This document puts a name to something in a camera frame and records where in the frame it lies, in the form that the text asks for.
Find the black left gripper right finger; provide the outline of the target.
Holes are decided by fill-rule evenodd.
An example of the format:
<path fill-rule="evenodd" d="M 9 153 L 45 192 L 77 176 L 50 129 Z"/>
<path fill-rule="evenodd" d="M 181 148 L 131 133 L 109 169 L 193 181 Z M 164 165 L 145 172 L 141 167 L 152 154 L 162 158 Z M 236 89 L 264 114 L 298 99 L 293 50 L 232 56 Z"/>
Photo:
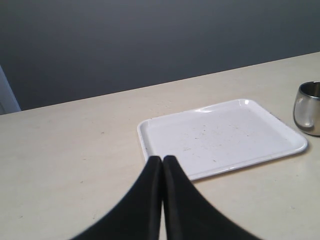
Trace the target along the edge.
<path fill-rule="evenodd" d="M 257 237 L 214 208 L 186 176 L 178 160 L 163 161 L 163 194 L 168 240 L 255 240 Z"/>

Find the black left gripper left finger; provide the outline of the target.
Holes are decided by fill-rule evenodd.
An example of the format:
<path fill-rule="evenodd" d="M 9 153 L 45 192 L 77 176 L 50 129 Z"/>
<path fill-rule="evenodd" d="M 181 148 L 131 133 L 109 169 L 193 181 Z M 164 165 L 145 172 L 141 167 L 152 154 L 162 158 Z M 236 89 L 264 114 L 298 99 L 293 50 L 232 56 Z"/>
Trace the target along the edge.
<path fill-rule="evenodd" d="M 151 156 L 126 195 L 74 240 L 157 240 L 163 199 L 163 163 Z"/>

